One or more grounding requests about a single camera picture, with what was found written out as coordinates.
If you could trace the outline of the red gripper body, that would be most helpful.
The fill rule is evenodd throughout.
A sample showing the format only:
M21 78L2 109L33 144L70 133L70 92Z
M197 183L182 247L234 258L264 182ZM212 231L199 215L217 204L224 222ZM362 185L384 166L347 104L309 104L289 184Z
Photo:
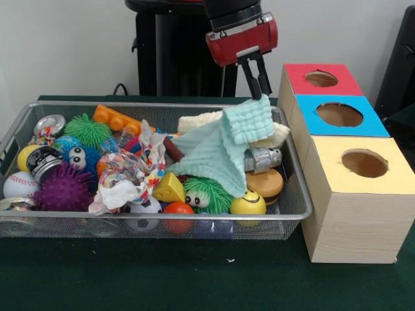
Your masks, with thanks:
M206 34L206 43L217 65L225 67L253 52L262 54L278 45L278 27L274 16L267 12L245 24Z

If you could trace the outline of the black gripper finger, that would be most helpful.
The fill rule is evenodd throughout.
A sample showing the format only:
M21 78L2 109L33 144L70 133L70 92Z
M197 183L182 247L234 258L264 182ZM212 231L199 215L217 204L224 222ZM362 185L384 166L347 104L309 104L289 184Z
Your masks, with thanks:
M261 92L269 96L272 92L272 88L270 86L270 82L269 82L268 75L267 75L267 70L265 67L265 61L262 55L259 55L257 57L256 63L257 63L257 68L259 72L257 79L259 82L259 86L261 88Z
M239 64L241 65L246 81L250 90L250 94L254 100L259 100L261 98L261 88L257 79L253 76L252 70L249 66L248 60L240 60Z

